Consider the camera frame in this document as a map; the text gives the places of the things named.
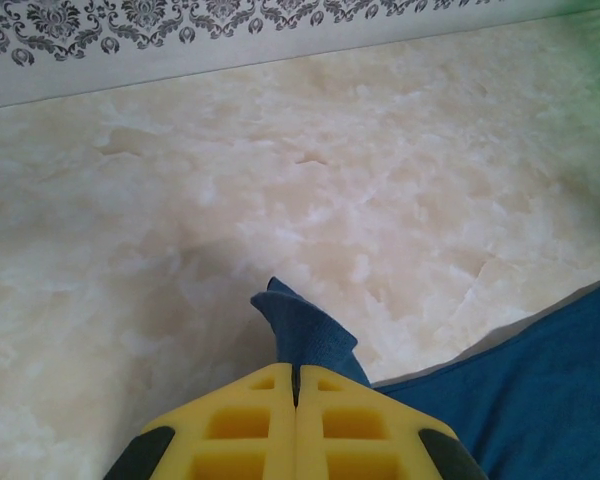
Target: blue microfiber cloth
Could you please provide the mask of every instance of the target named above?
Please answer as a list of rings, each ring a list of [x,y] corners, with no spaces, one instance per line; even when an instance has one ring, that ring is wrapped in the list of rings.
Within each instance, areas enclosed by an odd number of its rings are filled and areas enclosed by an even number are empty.
[[[369,384],[356,339],[286,285],[272,279],[252,303],[279,361]],[[600,287],[495,348],[378,391],[450,425],[491,480],[600,480]]]
[[[278,362],[319,365],[370,387],[369,379],[353,356],[358,341],[329,315],[307,302],[277,278],[267,291],[251,298],[276,336]]]

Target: decorative wallpaper border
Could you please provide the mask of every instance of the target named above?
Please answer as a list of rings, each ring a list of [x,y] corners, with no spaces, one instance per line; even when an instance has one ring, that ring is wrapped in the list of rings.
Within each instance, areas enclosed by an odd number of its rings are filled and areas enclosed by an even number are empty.
[[[167,37],[189,44],[202,35],[232,37],[241,29],[258,35],[301,22],[315,27],[491,1],[505,0],[0,0],[0,62],[10,57],[26,67],[41,55],[64,62],[123,48],[159,48]]]

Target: wall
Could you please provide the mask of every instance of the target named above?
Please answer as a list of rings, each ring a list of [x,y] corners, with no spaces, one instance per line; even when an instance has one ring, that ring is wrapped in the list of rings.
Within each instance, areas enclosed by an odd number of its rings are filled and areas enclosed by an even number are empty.
[[[0,106],[593,6],[600,0],[0,0]]]

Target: yellow plastic object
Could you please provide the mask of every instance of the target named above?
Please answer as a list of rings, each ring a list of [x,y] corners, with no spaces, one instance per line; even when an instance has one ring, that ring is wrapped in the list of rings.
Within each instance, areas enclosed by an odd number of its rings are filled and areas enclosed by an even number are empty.
[[[439,480],[418,437],[446,424],[322,367],[303,366],[297,480]]]
[[[176,433],[151,480],[294,478],[291,365],[274,364],[156,418]]]

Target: beige marble tile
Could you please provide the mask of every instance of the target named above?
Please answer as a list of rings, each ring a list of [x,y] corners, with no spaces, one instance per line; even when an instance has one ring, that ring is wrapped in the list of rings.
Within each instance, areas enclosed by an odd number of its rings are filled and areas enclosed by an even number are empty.
[[[1,109],[0,478],[271,362],[273,274],[373,380],[599,280],[600,14]]]

